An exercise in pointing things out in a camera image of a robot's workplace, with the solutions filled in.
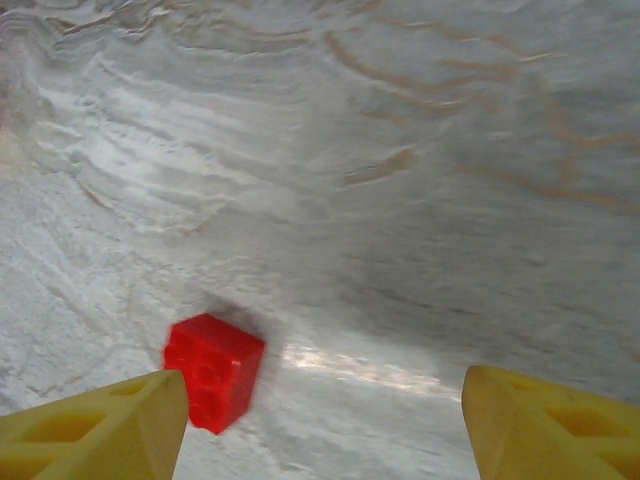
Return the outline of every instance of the red lego brick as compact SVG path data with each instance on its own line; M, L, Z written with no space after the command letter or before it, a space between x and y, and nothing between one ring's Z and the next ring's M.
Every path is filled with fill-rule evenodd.
M265 342L203 313L171 327L164 369L180 370L189 419L216 435L249 410Z

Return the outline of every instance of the marble floor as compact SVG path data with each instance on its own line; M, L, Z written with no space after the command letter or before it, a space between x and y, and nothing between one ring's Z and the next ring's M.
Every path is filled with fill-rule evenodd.
M176 480L477 479L490 363L640 403L640 6L0 0L0 414L269 342Z

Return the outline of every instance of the white surface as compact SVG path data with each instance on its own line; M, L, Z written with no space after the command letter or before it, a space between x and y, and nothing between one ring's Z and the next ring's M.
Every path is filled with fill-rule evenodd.
M177 480L475 479L471 363L640 402L635 2L5 4L0 413L203 310L270 348Z

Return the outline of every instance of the lego brick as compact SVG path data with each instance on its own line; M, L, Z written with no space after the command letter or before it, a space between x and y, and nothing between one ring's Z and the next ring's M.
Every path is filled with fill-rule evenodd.
M462 409L482 480L640 480L640 409L472 366Z
M219 435L249 410L264 348L261 339L209 314L171 327L164 368L184 374L195 427Z
M175 370L0 417L0 479L170 480L187 417Z

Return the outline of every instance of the brown vein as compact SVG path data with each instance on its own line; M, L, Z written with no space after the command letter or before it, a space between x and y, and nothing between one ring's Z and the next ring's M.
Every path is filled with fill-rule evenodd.
M362 5L352 8L351 13L357 15L358 13L371 12L378 8L380 4L382 4L382 0L368 0L363 2Z
M85 187L84 185L82 185L80 182L78 182L78 185L80 186L80 189L82 190L82 193L85 194L85 196L91 200L92 203L95 203L96 205L98 205L101 208L104 208L105 210L111 210L111 207L109 207L107 204L105 204L102 200L100 200L93 192L91 192L87 187Z
M558 101L553 95L544 91L544 80L539 78L531 88L531 91L542 102L545 116L553 135L567 143L574 144L584 150L593 150L614 143L625 144L634 154L640 154L640 137L630 133L615 133L598 138L588 138L581 133L569 128L569 122L565 118Z
M316 0L313 4L313 6L311 7L311 11L315 12L317 10L320 10L321 8L324 8L325 6L329 5L330 3L333 3L331 0Z
M511 77L519 72L519 69L515 65L491 65L479 62L466 62L464 60L456 60L452 58L443 58L438 60L438 63L449 68L493 72L504 77Z
M331 52L345 66L360 73L361 75L364 75L365 77L369 77L372 80L385 82L405 90L413 90L418 93L429 95L462 85L468 85L473 82L505 82L505 78L502 75L468 75L466 77L454 78L444 83L429 85L401 75L376 70L375 68L362 63L356 55L349 52L340 43L334 32L327 32L324 38Z
M471 98L465 100L458 100L452 102L429 102L425 101L421 98L414 97L413 95L407 95L402 92L398 92L397 90L391 89L380 89L383 90L386 94L397 97L415 107L418 107L420 110L424 110L428 113L439 113L443 115L454 115L456 113L460 113L464 110Z
M55 28L59 32L66 32L67 30L76 26L75 23L69 20L66 20L64 18L58 18L58 17L48 17L48 18L45 18L45 21L48 22L53 28Z
M247 25L237 22L236 20L231 20L228 18L224 20L219 20L216 22L216 24L233 27L238 30L242 30L243 32L247 32L248 34L254 37L262 37L266 39L288 39L289 37L299 36L305 33L309 33L311 31L311 29L309 28L302 28L300 30L292 30L289 32L280 32L280 33L260 32L258 30L252 29L251 27L248 27Z
M403 22L401 20L374 14L376 20L385 25L391 27L400 28L402 30L432 30L438 33L440 36L447 40L456 42L470 42L472 40L484 40L485 42L498 47L502 50L506 50L511 54L519 58L523 62L539 61L545 58L557 58L560 56L554 52L542 52L537 54L530 54L520 49L512 41L502 35L477 35L474 33L465 33L457 30L444 22L432 21L432 22Z
M407 121L398 116L398 115L392 115L390 113L384 113L384 112L360 112L360 115L367 117L367 118L373 118L376 120L386 120L388 122L391 122L399 127L406 127L407 126Z
M581 153L574 152L564 158L558 160L560 167L560 180L559 187L567 188L572 183L575 183L580 178L580 172L576 170L576 159Z
M640 215L640 205L630 204L619 198L608 197L606 195L584 193L566 188L560 184L556 186L539 185L522 175L501 172L491 167L470 167L466 165L456 165L455 169L456 171L464 173L466 175L487 177L494 180L511 183L532 193L536 193L548 198L559 200L573 200L580 203L597 205L607 208L616 207L620 209L620 212L626 213L628 215Z
M74 23L71 23L71 22L63 21L62 23L59 23L59 25L61 27L65 27L63 29L63 32L62 32L63 35L73 35L74 33L81 32L83 30L86 30L87 28L99 27L99 26L102 26L102 25L107 25L112 20L113 20L113 14L111 14L111 15L109 15L107 17L99 18L99 19L94 20L93 22L89 22L89 23L74 24Z
M345 185L349 186L373 182L407 170L411 166L412 158L413 151L410 148L401 150L376 167L345 175Z

